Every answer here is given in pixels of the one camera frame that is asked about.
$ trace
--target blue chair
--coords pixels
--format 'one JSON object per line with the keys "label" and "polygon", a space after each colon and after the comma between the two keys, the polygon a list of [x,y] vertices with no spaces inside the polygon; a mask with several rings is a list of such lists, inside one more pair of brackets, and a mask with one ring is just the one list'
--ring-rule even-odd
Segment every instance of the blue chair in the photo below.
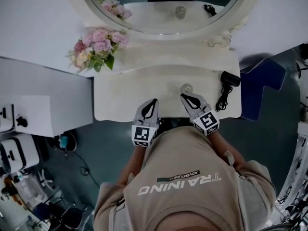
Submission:
{"label": "blue chair", "polygon": [[285,76],[285,69],[271,59],[265,59],[259,65],[241,72],[242,114],[251,121],[259,118],[263,89],[265,86],[280,90]]}

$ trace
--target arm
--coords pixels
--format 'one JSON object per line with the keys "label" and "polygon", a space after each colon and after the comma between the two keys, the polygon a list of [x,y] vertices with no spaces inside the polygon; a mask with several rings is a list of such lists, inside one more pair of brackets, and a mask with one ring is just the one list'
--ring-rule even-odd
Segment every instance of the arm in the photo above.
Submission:
{"label": "arm", "polygon": [[125,187],[127,185],[128,177],[130,174],[133,174],[134,176],[139,174],[141,171],[145,150],[146,148],[144,147],[135,147],[127,165],[121,172],[120,178],[117,181],[118,185]]}
{"label": "arm", "polygon": [[233,155],[235,160],[233,166],[236,170],[238,170],[241,165],[246,162],[243,156],[232,145],[230,145],[217,131],[212,132],[207,137],[212,143],[214,151],[221,159],[228,162],[227,158],[224,156],[226,151],[229,151]]}

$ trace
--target mirror frame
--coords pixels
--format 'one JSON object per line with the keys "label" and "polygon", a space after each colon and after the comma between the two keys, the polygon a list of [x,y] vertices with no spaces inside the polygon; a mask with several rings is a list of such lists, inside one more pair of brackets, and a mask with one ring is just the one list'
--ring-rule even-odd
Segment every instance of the mirror frame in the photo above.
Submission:
{"label": "mirror frame", "polygon": [[108,26],[116,30],[125,30],[129,33],[130,37],[135,39],[144,40],[179,40],[189,38],[207,38],[222,31],[231,28],[232,26],[240,23],[253,8],[257,0],[236,0],[233,6],[229,9],[228,5],[225,7],[228,10],[220,18],[212,23],[197,30],[190,32],[177,33],[177,34],[152,34],[137,31],[131,28],[131,24],[121,21],[114,15],[108,17],[95,4],[93,0],[69,0],[75,10],[81,16],[82,22],[85,27],[99,27]]}

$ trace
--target beige t-shirt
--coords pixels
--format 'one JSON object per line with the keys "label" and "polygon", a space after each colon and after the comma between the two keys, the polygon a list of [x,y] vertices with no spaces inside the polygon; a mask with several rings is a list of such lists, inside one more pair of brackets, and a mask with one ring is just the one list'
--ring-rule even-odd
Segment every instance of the beige t-shirt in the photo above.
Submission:
{"label": "beige t-shirt", "polygon": [[110,209],[122,198],[124,218],[134,231],[154,231],[166,217],[181,212],[202,216],[222,231],[243,231],[266,222],[275,191],[264,166],[250,161],[238,173],[198,130],[180,127],[154,140],[144,168],[124,189],[101,186],[96,231],[108,230],[115,220],[109,218]]}

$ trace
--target flower bouquet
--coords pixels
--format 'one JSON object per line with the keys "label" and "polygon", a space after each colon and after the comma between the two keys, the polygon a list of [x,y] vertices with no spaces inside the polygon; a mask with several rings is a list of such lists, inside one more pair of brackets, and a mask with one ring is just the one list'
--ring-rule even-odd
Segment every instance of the flower bouquet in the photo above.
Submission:
{"label": "flower bouquet", "polygon": [[99,72],[102,66],[113,69],[115,58],[113,54],[118,49],[123,49],[128,44],[128,35],[125,31],[116,31],[108,28],[93,28],[77,41],[74,50],[68,57],[71,65],[82,70],[94,68]]}
{"label": "flower bouquet", "polygon": [[132,13],[130,10],[125,9],[118,0],[97,0],[101,6],[111,14],[115,15],[122,21],[128,19]]}

